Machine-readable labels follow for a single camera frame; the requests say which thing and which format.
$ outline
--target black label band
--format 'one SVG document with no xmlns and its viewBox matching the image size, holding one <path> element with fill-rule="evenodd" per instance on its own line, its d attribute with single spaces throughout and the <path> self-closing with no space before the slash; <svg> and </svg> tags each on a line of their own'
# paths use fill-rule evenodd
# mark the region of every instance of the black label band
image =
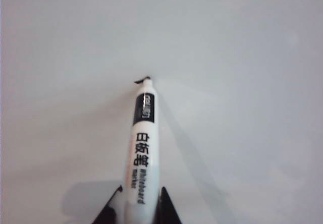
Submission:
<svg viewBox="0 0 323 224">
<path fill-rule="evenodd" d="M 141 121 L 153 122 L 155 120 L 155 96 L 150 93 L 140 94 L 136 99 L 133 124 Z"/>
</svg>

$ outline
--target white marker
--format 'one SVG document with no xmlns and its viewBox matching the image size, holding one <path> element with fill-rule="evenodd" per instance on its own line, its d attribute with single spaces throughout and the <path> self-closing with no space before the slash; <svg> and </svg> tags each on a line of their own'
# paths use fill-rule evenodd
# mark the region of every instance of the white marker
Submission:
<svg viewBox="0 0 323 224">
<path fill-rule="evenodd" d="M 136 83 L 142 87 L 136 96 L 124 184 L 93 224 L 181 224 L 165 187 L 159 197 L 157 93 L 150 77 Z"/>
<path fill-rule="evenodd" d="M 152 224 L 159 192 L 158 102 L 146 77 L 137 92 L 124 182 L 125 223 Z"/>
</svg>

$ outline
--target white background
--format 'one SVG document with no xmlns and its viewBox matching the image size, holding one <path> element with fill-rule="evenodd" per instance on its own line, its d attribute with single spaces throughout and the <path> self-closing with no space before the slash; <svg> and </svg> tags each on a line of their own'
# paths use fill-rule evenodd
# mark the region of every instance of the white background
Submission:
<svg viewBox="0 0 323 224">
<path fill-rule="evenodd" d="M 1 0 L 2 223 L 91 223 L 137 86 L 183 223 L 323 221 L 323 0 Z"/>
</svg>

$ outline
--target black plastic piece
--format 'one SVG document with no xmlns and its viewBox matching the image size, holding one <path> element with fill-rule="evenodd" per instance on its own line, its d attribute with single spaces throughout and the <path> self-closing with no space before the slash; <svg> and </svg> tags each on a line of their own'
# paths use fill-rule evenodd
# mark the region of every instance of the black plastic piece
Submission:
<svg viewBox="0 0 323 224">
<path fill-rule="evenodd" d="M 120 185 L 116 191 L 113 193 L 107 204 L 104 206 L 102 211 L 99 213 L 99 215 L 94 220 L 93 224 L 115 224 L 116 223 L 116 212 L 113 208 L 109 207 L 109 204 L 115 194 L 120 191 L 122 192 L 122 186 Z"/>
<path fill-rule="evenodd" d="M 182 224 L 165 187 L 161 189 L 157 221 L 159 221 L 158 224 Z"/>
<path fill-rule="evenodd" d="M 116 224 L 116 212 L 113 208 L 109 207 L 109 203 L 117 191 L 122 192 L 122 186 L 116 189 L 93 224 Z M 182 224 L 165 187 L 161 189 L 154 224 Z"/>
</svg>

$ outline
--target black marker tip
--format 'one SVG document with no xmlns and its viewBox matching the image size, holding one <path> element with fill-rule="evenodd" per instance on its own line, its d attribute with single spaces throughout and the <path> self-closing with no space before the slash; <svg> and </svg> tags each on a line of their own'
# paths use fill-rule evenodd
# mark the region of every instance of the black marker tip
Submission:
<svg viewBox="0 0 323 224">
<path fill-rule="evenodd" d="M 145 79 L 150 79 L 150 76 L 146 76 L 143 79 L 140 79 L 138 81 L 135 81 L 136 84 L 141 84 Z"/>
</svg>

